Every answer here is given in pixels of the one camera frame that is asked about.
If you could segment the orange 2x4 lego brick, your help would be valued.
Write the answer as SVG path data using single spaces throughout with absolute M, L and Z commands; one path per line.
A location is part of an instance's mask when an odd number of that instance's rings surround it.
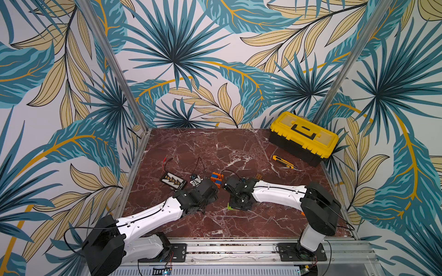
M 222 179 L 220 178 L 216 178 L 216 177 L 211 177 L 211 180 L 213 181 L 213 183 L 220 189 L 222 186 Z
M 216 179 L 223 179 L 223 174 L 213 172 L 211 177 Z

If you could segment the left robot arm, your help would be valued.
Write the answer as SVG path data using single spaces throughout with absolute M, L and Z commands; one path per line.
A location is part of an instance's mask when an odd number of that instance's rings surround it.
M 156 258 L 168 246 L 165 239 L 154 235 L 154 241 L 144 250 L 135 244 L 136 240 L 164 224 L 204 210 L 218 199 L 218 191 L 213 181 L 204 179 L 190 190 L 178 190 L 164 202 L 140 213 L 101 218 L 82 244 L 90 274 L 108 276 L 124 262 Z

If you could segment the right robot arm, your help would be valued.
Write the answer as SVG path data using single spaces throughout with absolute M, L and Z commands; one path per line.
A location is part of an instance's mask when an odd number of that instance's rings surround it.
M 256 203 L 269 202 L 301 211 L 308 224 L 298 240 L 298 251 L 314 253 L 325 237 L 336 234 L 341 204 L 317 182 L 287 186 L 231 177 L 223 188 L 230 193 L 230 207 L 236 210 L 250 210 Z

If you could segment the black charging board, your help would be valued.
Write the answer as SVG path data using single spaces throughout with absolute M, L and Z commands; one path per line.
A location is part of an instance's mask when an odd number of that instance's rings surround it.
M 178 177 L 168 171 L 165 172 L 164 175 L 160 178 L 160 182 L 168 185 L 169 187 L 171 187 L 175 191 L 176 190 L 183 190 L 188 183 L 185 179 Z

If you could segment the yellow utility knife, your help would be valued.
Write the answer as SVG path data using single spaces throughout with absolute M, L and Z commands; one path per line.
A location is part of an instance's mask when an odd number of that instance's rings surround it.
M 281 158 L 281 157 L 279 157 L 277 155 L 273 155 L 272 159 L 274 161 L 276 161 L 276 162 L 279 162 L 280 164 L 282 164 L 286 168 L 289 168 L 289 169 L 292 169 L 292 170 L 295 169 L 295 166 L 292 163 L 290 163 L 289 161 L 287 161 L 287 160 L 285 160 L 285 159 L 283 159 L 283 158 Z

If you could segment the yellow black toolbox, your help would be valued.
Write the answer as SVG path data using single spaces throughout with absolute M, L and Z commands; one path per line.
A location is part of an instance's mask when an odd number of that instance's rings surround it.
M 269 141 L 316 167 L 335 150 L 339 137 L 303 117 L 283 112 L 271 125 Z

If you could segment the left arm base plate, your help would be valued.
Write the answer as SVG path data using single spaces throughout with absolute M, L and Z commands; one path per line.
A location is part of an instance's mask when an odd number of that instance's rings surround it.
M 163 249 L 159 256 L 153 259 L 145 259 L 145 263 L 184 263 L 186 261 L 187 255 L 187 244 L 186 243 L 175 243 L 167 246 Z

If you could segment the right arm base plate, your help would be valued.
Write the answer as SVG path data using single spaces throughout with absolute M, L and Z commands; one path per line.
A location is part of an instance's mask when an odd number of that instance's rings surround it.
M 326 261 L 327 256 L 320 244 L 318 248 L 311 252 L 307 249 L 299 247 L 297 243 L 278 243 L 276 245 L 276 252 L 280 255 L 282 262 L 316 262 Z

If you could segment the aluminium front rail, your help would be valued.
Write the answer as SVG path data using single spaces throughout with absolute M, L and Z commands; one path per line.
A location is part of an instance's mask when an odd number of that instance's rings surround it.
M 142 250 L 154 240 L 140 238 Z M 135 276 L 383 276 L 385 273 L 371 244 L 350 238 L 327 238 L 322 244 L 327 260 L 282 262 L 278 243 L 296 243 L 294 238 L 169 238 L 168 246 L 187 244 L 184 263 L 145 263 L 147 258 L 122 263 L 111 275 L 131 269 Z

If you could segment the right aluminium frame post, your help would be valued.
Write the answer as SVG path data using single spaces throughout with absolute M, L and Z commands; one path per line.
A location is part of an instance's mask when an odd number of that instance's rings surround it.
M 342 82 L 344 81 L 348 71 L 351 69 L 353 64 L 357 61 L 358 57 L 360 56 L 361 52 L 363 51 L 364 47 L 367 45 L 367 43 L 370 41 L 371 36 L 376 30 L 376 27 L 381 22 L 384 14 L 389 10 L 389 7 L 393 0 L 389 1 L 381 1 L 379 5 L 376 7 L 376 9 L 373 12 L 372 17 L 368 20 L 367 26 L 362 30 L 361 37 L 359 40 L 356 41 L 352 51 L 349 53 L 348 58 L 346 59 L 345 63 L 343 64 L 340 72 L 337 75 L 337 78 L 333 82 L 330 90 L 328 91 L 327 95 L 323 98 L 323 101 L 318 108 L 317 112 L 315 113 L 315 116 L 312 120 L 314 124 L 319 125 L 322 116 L 326 113 L 328 106 L 333 101 L 335 95 L 338 92 L 338 89 L 340 88 Z

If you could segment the aluminium frame post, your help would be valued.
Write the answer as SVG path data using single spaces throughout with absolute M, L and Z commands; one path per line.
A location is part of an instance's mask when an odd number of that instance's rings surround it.
M 82 9 L 86 22 L 91 27 L 91 30 L 93 34 L 95 35 L 97 42 L 99 46 L 101 47 L 104 57 L 108 60 L 110 69 L 114 73 L 120 87 L 122 88 L 123 94 L 125 95 L 129 106 L 131 107 L 135 118 L 139 125 L 141 126 L 141 129 L 143 133 L 148 133 L 148 126 L 145 123 L 144 117 L 141 114 L 137 103 L 135 101 L 135 97 L 132 94 L 132 91 L 128 85 L 128 82 L 122 72 L 122 69 L 120 68 L 116 56 L 113 52 L 113 49 L 109 43 L 109 40 L 105 34 L 104 29 L 102 29 L 100 25 L 99 18 L 97 14 L 95 13 L 92 4 L 90 1 L 87 0 L 79 0 L 77 1 L 79 4 L 79 7 Z
M 376 7 L 376 9 L 373 12 L 372 17 L 368 20 L 367 26 L 362 30 L 361 37 L 359 40 L 356 41 L 352 51 L 349 53 L 348 58 L 346 59 L 345 63 L 343 64 L 340 72 L 337 75 L 337 78 L 333 82 L 330 90 L 328 91 L 327 95 L 323 98 L 323 101 L 318 108 L 317 112 L 315 113 L 315 116 L 312 120 L 314 124 L 319 125 L 322 116 L 326 113 L 328 106 L 333 101 L 335 95 L 338 92 L 338 89 L 340 88 L 342 82 L 344 81 L 348 71 L 351 69 L 353 64 L 357 61 L 358 57 L 360 56 L 361 52 L 363 51 L 364 47 L 367 45 L 367 43 L 370 41 L 371 36 L 376 30 L 376 27 L 381 22 L 384 14 L 389 10 L 389 7 L 393 0 L 389 1 L 381 1 L 379 5 Z

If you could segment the left aluminium frame post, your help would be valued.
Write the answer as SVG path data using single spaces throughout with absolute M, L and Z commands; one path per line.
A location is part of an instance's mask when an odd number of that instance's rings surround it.
M 91 30 L 93 34 L 95 35 L 97 42 L 99 46 L 101 47 L 104 57 L 108 60 L 110 69 L 114 73 L 120 87 L 122 88 L 123 94 L 125 95 L 129 106 L 131 107 L 135 118 L 139 125 L 141 126 L 141 129 L 143 133 L 148 133 L 148 126 L 145 123 L 144 117 L 141 114 L 137 103 L 135 101 L 135 97 L 132 94 L 132 91 L 128 85 L 128 82 L 122 72 L 122 69 L 120 68 L 116 56 L 113 52 L 113 49 L 109 43 L 109 40 L 105 34 L 104 29 L 102 29 L 100 25 L 99 18 L 97 14 L 95 13 L 92 4 L 90 1 L 87 0 L 79 0 L 77 1 L 79 4 L 79 7 L 82 9 L 86 22 L 91 27 Z

